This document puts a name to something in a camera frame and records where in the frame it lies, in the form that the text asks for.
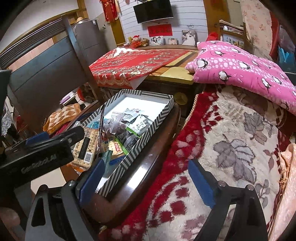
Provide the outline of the yellow cracker packet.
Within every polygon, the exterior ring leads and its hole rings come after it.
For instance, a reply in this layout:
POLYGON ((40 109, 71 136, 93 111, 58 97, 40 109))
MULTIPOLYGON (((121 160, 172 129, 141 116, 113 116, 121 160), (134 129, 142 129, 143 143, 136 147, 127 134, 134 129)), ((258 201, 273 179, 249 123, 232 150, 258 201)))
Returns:
MULTIPOLYGON (((74 160, 68 164, 68 166, 72 166, 78 172, 86 171, 91 167, 91 164, 95 160, 98 146, 98 129, 88 127, 84 127, 83 129, 85 132, 84 139, 74 145, 74 160)), ((106 136, 103 133, 100 147, 102 153, 112 151, 111 160, 124 156, 124 151, 119 142, 115 140, 114 135, 106 136)))

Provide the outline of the white silver snack packet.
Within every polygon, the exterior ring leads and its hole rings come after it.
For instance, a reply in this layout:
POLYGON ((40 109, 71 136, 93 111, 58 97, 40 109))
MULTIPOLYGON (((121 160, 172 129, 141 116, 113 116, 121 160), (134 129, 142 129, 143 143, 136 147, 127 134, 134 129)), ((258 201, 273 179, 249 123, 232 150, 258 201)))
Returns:
POLYGON ((125 129, 130 133, 141 137, 144 132, 152 124, 152 121, 145 115, 142 114, 140 109, 126 109, 122 113, 121 122, 125 124, 125 129))

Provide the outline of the clear plastic bag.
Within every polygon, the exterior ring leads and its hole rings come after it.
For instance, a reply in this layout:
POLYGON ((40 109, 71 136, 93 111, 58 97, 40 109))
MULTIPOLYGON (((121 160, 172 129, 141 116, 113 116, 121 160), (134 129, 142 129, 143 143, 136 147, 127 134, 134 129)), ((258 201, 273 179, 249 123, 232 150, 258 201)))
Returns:
POLYGON ((123 122, 123 114, 113 115, 111 118, 105 118, 103 121, 103 130, 109 135, 120 135, 125 132, 127 125, 123 122))

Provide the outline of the orange checkered cushion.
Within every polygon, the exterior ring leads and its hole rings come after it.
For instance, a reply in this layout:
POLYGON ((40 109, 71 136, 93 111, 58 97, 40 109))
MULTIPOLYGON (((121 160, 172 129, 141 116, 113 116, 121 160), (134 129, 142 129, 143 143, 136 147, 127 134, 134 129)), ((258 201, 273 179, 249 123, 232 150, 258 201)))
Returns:
POLYGON ((48 117, 43 126, 43 131, 51 135, 63 124, 72 121, 79 113, 81 113, 81 109, 78 103, 65 106, 48 117))

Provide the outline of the peach satin cloth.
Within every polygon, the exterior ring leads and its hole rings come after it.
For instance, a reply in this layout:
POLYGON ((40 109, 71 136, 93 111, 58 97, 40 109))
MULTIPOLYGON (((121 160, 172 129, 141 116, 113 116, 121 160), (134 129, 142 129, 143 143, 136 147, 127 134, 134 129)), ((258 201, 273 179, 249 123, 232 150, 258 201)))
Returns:
POLYGON ((280 238, 295 213, 295 143, 289 144, 286 150, 279 154, 279 160, 282 193, 268 234, 269 240, 280 238))

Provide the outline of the green snack packet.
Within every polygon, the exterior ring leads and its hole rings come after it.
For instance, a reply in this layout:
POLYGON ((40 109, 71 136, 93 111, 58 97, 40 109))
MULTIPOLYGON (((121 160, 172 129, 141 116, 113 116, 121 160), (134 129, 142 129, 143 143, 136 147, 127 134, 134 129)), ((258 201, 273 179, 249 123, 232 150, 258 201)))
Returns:
POLYGON ((119 135, 115 136, 116 140, 119 142, 123 152, 127 155, 133 148, 133 146, 139 140, 139 137, 134 133, 125 131, 119 135))

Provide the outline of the dark wooden chair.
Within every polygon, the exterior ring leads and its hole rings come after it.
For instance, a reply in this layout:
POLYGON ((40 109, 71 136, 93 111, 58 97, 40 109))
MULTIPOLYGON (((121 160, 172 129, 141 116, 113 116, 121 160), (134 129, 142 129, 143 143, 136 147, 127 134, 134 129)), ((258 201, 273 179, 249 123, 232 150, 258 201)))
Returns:
POLYGON ((1 53, 1 69, 59 33, 66 37, 11 73, 8 98, 25 124, 35 133, 70 91, 88 83, 98 101, 103 96, 66 16, 36 29, 1 53))

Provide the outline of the red embroidered cloth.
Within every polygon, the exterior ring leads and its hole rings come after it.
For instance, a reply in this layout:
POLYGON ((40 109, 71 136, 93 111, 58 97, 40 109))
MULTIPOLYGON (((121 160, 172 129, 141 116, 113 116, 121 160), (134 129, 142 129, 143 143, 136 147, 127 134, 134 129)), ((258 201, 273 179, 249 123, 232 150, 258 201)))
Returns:
POLYGON ((115 48, 93 62, 89 68, 99 87, 136 89, 151 73, 190 51, 185 49, 115 48))

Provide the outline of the red floral blanket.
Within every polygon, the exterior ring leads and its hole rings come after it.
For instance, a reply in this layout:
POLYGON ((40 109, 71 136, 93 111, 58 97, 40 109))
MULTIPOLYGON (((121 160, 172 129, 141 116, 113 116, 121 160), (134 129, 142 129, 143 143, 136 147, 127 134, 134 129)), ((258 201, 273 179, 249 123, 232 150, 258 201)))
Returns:
POLYGON ((195 96, 162 169, 142 201, 101 240, 193 240, 210 208, 188 173, 197 159, 217 180, 254 186, 267 226, 273 224, 288 168, 279 160, 295 132, 284 106, 234 86, 215 86, 195 96))

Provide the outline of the striped white tray box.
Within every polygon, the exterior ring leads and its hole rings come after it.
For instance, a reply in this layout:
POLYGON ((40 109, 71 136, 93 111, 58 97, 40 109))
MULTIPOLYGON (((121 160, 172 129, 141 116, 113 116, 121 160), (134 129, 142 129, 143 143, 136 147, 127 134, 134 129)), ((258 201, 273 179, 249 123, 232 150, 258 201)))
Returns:
POLYGON ((125 124, 123 133, 115 136, 125 157, 116 164, 114 171, 98 182, 96 193, 107 196, 160 127, 173 105, 174 97, 169 94, 122 89, 82 122, 84 127, 89 128, 98 123, 104 114, 106 121, 121 117, 125 124))

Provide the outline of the grey refrigerator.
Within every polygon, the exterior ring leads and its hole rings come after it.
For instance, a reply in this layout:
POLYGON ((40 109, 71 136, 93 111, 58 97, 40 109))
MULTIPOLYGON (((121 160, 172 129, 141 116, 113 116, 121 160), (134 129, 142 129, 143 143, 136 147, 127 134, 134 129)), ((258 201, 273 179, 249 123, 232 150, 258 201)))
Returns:
POLYGON ((88 65, 108 52, 104 34, 100 31, 97 20, 80 20, 72 26, 72 30, 84 51, 88 65))

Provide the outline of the plush toys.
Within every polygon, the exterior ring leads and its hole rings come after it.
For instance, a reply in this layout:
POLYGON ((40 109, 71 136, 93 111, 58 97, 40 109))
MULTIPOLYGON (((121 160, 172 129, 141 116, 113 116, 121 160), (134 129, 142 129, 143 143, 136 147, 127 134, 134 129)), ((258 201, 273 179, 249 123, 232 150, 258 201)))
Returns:
POLYGON ((132 48, 149 46, 149 40, 147 38, 141 38, 139 35, 129 37, 128 40, 132 48))

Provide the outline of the pink penguin pillow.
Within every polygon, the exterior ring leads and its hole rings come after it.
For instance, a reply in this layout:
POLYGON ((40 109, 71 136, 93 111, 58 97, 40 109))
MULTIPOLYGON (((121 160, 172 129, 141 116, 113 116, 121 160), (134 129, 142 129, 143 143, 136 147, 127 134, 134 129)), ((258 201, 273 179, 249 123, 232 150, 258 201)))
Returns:
POLYGON ((276 63, 222 41, 197 48, 198 56, 185 66, 194 82, 244 88, 295 114, 295 86, 276 63))

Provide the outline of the wall television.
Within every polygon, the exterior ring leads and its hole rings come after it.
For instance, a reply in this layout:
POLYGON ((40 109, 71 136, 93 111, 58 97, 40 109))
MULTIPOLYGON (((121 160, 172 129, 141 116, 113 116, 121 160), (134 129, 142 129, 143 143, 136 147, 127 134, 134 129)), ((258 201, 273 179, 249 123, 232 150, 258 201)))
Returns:
POLYGON ((138 24, 174 17, 169 0, 147 1, 137 4, 133 10, 138 24))

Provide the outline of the wedding photo frame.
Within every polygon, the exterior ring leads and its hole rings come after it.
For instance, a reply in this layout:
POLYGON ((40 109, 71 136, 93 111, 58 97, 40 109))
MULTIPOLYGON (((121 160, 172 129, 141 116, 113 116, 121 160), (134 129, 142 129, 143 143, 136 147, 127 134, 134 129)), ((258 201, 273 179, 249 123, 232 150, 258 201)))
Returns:
POLYGON ((182 45, 196 46, 197 34, 195 30, 182 30, 182 45))

